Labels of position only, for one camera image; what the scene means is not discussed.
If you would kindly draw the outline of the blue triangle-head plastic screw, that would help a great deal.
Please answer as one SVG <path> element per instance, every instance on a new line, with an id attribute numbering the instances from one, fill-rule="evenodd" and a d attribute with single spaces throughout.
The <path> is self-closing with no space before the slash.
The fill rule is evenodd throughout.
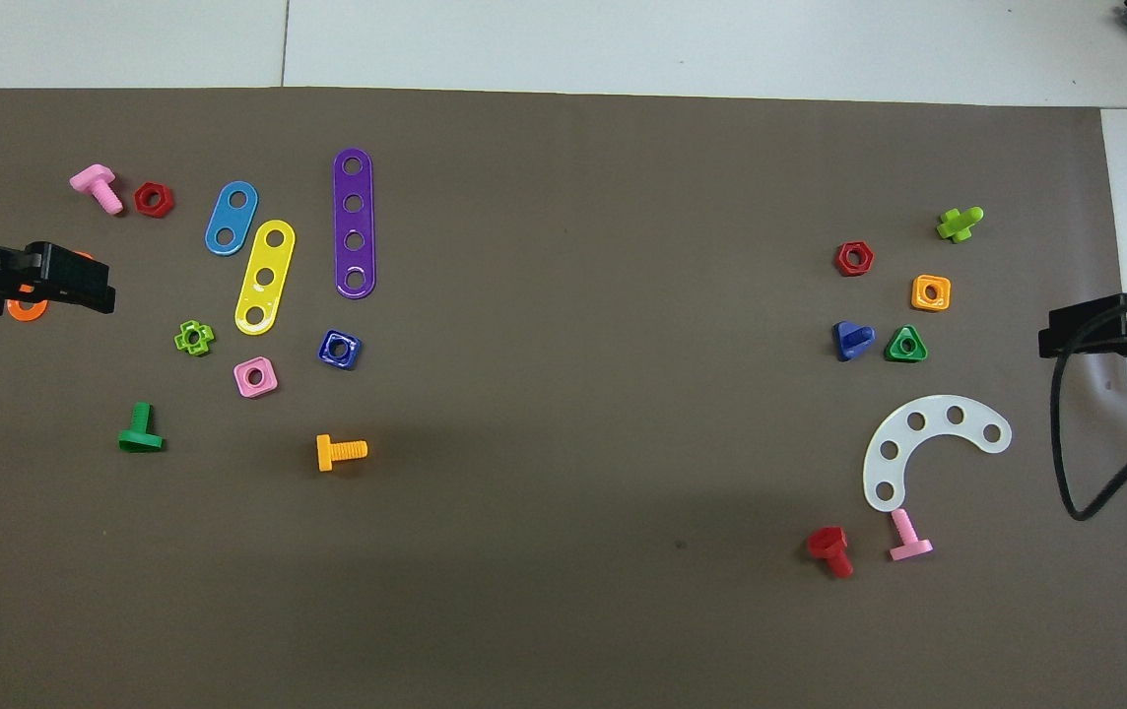
<path id="1" fill-rule="evenodd" d="M 838 320 L 832 327 L 835 354 L 842 362 L 848 362 L 863 355 L 876 342 L 876 331 L 871 326 L 861 326 L 851 320 Z"/>

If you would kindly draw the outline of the blue square plastic nut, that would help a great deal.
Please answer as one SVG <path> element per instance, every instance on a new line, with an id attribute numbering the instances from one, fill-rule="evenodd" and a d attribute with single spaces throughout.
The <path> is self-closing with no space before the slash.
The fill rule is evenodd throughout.
<path id="1" fill-rule="evenodd" d="M 317 347 L 317 358 L 328 366 L 338 369 L 356 367 L 363 343 L 357 337 L 329 329 L 323 335 L 323 342 Z"/>

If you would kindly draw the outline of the pink plastic screw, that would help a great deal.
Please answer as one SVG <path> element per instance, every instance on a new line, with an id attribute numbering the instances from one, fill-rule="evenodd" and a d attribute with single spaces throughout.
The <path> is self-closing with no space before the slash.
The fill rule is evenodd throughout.
<path id="1" fill-rule="evenodd" d="M 112 187 L 114 179 L 116 172 L 108 166 L 91 163 L 72 175 L 68 183 L 73 190 L 94 198 L 106 214 L 116 216 L 125 211 L 125 206 Z"/>
<path id="2" fill-rule="evenodd" d="M 913 559 L 913 557 L 934 550 L 928 539 L 919 537 L 913 521 L 909 519 L 909 513 L 905 508 L 893 509 L 891 521 L 898 537 L 898 544 L 889 550 L 891 561 Z"/>

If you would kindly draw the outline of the green plastic screw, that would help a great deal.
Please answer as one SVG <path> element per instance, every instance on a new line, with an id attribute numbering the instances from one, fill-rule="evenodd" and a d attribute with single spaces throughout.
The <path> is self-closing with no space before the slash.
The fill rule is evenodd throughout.
<path id="1" fill-rule="evenodd" d="M 148 401 L 136 401 L 132 405 L 131 417 L 126 429 L 121 429 L 117 445 L 130 453 L 160 452 L 166 447 L 166 440 L 151 429 L 153 407 Z"/>

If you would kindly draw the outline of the lime cross-head plastic screw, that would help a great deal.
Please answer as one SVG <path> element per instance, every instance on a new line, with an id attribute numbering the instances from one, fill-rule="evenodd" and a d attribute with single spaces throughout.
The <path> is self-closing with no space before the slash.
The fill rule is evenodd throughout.
<path id="1" fill-rule="evenodd" d="M 950 209 L 939 216 L 937 233 L 941 239 L 962 243 L 966 239 L 970 239 L 970 230 L 982 221 L 983 216 L 985 211 L 980 207 Z"/>

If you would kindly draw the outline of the green triangular plastic nut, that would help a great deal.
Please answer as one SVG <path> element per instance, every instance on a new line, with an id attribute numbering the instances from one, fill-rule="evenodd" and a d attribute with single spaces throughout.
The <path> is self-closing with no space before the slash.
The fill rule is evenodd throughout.
<path id="1" fill-rule="evenodd" d="M 928 358 L 928 346 L 913 324 L 905 324 L 891 335 L 885 347 L 884 358 L 893 362 L 915 363 Z"/>

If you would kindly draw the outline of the pink square plastic nut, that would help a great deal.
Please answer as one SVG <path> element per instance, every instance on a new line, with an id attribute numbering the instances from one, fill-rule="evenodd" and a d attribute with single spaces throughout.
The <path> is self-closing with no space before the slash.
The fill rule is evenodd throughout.
<path id="1" fill-rule="evenodd" d="M 240 398 L 257 399 L 277 389 L 274 363 L 267 357 L 254 357 L 232 367 L 236 392 Z"/>

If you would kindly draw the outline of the orange plastic screw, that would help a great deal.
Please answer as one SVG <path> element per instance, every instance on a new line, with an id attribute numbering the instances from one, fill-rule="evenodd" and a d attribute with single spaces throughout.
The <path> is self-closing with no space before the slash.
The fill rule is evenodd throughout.
<path id="1" fill-rule="evenodd" d="M 360 461 L 369 457 L 369 443 L 365 440 L 332 441 L 328 434 L 316 435 L 317 471 L 328 473 L 334 464 L 347 461 Z"/>

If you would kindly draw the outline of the red hex-head plastic screw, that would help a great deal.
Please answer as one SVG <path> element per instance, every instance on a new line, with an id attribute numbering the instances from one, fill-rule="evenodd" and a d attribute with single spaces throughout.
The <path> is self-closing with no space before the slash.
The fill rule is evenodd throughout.
<path id="1" fill-rule="evenodd" d="M 829 574 L 837 579 L 853 575 L 853 565 L 848 557 L 848 535 L 841 526 L 825 526 L 811 533 L 806 540 L 806 551 L 813 559 L 824 562 Z"/>

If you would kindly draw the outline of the orange L-shaped plate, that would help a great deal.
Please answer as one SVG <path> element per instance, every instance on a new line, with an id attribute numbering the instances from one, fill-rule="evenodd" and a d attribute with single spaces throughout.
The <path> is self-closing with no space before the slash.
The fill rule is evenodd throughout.
<path id="1" fill-rule="evenodd" d="M 86 254 L 94 259 L 91 254 L 77 252 Z M 16 268 L 20 273 L 20 281 L 16 283 L 15 287 L 18 296 L 5 300 L 5 313 L 10 314 L 15 320 L 20 320 L 20 322 L 33 322 L 33 320 L 39 319 L 42 314 L 46 313 L 50 305 L 54 304 L 54 301 L 39 301 L 39 296 L 36 296 L 36 287 L 33 287 L 27 280 L 28 262 L 27 250 L 25 250 L 23 260 L 18 262 L 18 268 Z"/>

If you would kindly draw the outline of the blue two-hole plastic plate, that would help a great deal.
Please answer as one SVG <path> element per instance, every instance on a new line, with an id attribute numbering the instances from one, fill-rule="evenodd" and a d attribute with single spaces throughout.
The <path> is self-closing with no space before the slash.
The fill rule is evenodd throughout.
<path id="1" fill-rule="evenodd" d="M 258 206 L 258 193 L 243 180 L 227 183 L 218 193 L 205 225 L 204 243 L 214 256 L 229 257 L 243 247 Z"/>

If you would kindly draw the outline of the white curved five-hole plate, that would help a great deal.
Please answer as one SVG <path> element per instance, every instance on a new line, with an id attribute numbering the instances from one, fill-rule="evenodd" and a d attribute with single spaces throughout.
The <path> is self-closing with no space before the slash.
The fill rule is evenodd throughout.
<path id="1" fill-rule="evenodd" d="M 1005 452 L 1013 440 L 995 409 L 960 395 L 929 395 L 907 401 L 879 423 L 862 457 L 862 491 L 871 508 L 889 513 L 906 498 L 909 457 L 930 438 L 962 438 L 986 454 Z"/>

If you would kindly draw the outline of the yellow three-hole plastic plate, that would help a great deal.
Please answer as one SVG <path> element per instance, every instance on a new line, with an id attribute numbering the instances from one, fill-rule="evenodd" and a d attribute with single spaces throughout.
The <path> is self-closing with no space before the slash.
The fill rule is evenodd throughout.
<path id="1" fill-rule="evenodd" d="M 254 233 L 242 286 L 236 296 L 233 322 L 239 333 L 261 336 L 274 327 L 295 246 L 298 234 L 284 220 L 267 221 Z"/>

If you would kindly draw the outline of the purple four-hole plastic plate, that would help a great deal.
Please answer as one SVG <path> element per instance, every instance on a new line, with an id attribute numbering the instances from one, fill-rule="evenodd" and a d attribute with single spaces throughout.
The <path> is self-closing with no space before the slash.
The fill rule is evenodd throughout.
<path id="1" fill-rule="evenodd" d="M 346 299 L 365 299 L 378 283 L 373 162 L 350 147 L 331 162 L 334 286 Z"/>

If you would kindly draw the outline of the brown table mat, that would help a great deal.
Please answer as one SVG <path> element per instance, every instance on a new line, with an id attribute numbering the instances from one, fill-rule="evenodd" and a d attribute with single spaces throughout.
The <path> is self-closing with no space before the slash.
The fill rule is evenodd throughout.
<path id="1" fill-rule="evenodd" d="M 334 286 L 350 147 L 365 299 Z M 91 163 L 121 215 L 69 185 Z M 236 180 L 260 201 L 214 256 Z M 245 336 L 275 219 L 283 302 Z M 0 91 L 0 245 L 33 239 L 118 300 L 0 317 L 0 709 L 1127 709 L 1127 487 L 1065 515 L 1037 353 L 1049 310 L 1122 289 L 1099 110 Z M 950 308 L 909 304 L 919 274 Z M 838 320 L 875 345 L 838 360 Z M 923 362 L 884 358 L 905 324 Z M 356 367 L 317 358 L 329 329 Z M 240 398 L 254 357 L 277 389 Z M 866 447 L 929 395 L 1013 440 L 919 445 L 900 508 L 934 550 L 891 561 Z M 136 401 L 160 452 L 117 445 Z M 319 434 L 369 457 L 321 473 Z M 851 578 L 806 551 L 825 526 Z"/>

